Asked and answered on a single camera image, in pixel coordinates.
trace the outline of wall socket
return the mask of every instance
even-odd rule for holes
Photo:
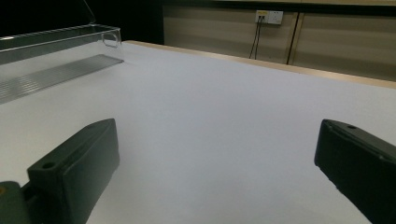
[[[282,24],[283,11],[257,10],[255,22],[259,22],[262,16],[264,16],[262,23],[280,25]]]

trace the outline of clear plastic container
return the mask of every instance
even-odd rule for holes
[[[120,28],[89,24],[0,38],[0,104],[123,62]]]

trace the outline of white table surface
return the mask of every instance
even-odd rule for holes
[[[317,166],[336,119],[396,144],[396,90],[123,44],[125,63],[0,105],[1,180],[115,118],[121,164],[88,223],[369,223]]]

